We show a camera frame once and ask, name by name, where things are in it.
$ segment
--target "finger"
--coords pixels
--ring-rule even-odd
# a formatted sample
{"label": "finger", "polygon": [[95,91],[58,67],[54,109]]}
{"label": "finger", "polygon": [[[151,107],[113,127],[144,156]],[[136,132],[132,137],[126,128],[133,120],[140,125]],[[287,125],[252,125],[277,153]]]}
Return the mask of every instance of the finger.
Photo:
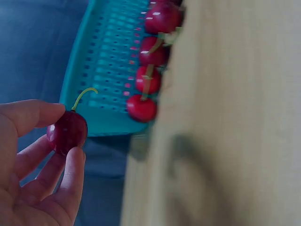
{"label": "finger", "polygon": [[17,139],[34,127],[55,123],[64,113],[63,105],[39,100],[0,105],[0,186],[8,189],[14,171]]}
{"label": "finger", "polygon": [[52,148],[46,135],[43,135],[27,148],[20,151],[16,156],[15,166],[15,173],[19,180],[22,180],[34,171],[51,151]]}
{"label": "finger", "polygon": [[55,123],[64,112],[63,105],[41,100],[25,100],[0,105],[0,114],[13,123],[19,137],[35,127],[45,127]]}
{"label": "finger", "polygon": [[51,195],[64,169],[66,158],[55,153],[38,176],[21,189],[20,199],[28,205],[35,205]]}
{"label": "finger", "polygon": [[58,191],[38,205],[39,209],[55,218],[60,225],[71,225],[75,221],[83,190],[85,159],[81,148],[71,149]]}

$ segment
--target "green stem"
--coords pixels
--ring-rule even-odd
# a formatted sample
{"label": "green stem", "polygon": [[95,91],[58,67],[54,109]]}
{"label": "green stem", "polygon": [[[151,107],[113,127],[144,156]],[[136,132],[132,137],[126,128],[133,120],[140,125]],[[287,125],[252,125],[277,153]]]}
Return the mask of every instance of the green stem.
{"label": "green stem", "polygon": [[97,89],[95,88],[87,88],[84,91],[81,92],[79,97],[76,99],[74,106],[72,107],[72,111],[75,111],[77,105],[79,104],[79,100],[82,98],[82,96],[87,93],[88,91],[94,91],[95,93],[98,93]]}
{"label": "green stem", "polygon": [[149,50],[149,53],[155,52],[162,45],[162,43],[163,43],[163,40],[158,37],[155,45]]}
{"label": "green stem", "polygon": [[147,80],[146,85],[143,87],[142,97],[141,100],[145,101],[147,99],[147,96],[149,94],[150,86],[151,86],[151,79],[152,74],[154,72],[155,65],[147,65],[146,68],[146,75],[143,76],[144,79]]}

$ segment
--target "cherry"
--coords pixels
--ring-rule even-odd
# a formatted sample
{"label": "cherry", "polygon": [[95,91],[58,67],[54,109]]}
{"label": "cherry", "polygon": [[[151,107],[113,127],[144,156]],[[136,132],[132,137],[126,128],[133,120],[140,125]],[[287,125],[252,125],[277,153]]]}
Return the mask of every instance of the cherry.
{"label": "cherry", "polygon": [[158,38],[146,37],[141,43],[139,60],[144,66],[149,64],[156,67],[165,65],[168,61],[168,49],[163,46],[163,42],[158,41]]}
{"label": "cherry", "polygon": [[181,23],[179,7],[168,1],[158,1],[146,14],[145,30],[151,34],[172,33]]}
{"label": "cherry", "polygon": [[75,109],[81,97],[90,90],[98,93],[94,88],[84,90],[72,110],[66,111],[55,124],[47,127],[47,138],[55,152],[67,155],[72,148],[84,145],[88,135],[87,122]]}
{"label": "cherry", "polygon": [[127,111],[134,120],[146,123],[155,119],[157,105],[150,98],[143,99],[137,94],[127,100]]}
{"label": "cherry", "polygon": [[154,69],[152,74],[147,75],[147,67],[142,66],[137,70],[136,89],[143,92],[147,85],[149,85],[148,94],[158,92],[161,86],[161,75],[157,69]]}

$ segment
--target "wooden board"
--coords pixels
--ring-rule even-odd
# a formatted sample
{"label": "wooden board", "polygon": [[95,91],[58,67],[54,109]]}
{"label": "wooden board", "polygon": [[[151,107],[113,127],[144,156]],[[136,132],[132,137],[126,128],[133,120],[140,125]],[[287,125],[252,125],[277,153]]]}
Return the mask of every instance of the wooden board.
{"label": "wooden board", "polygon": [[185,5],[122,226],[301,225],[301,1]]}

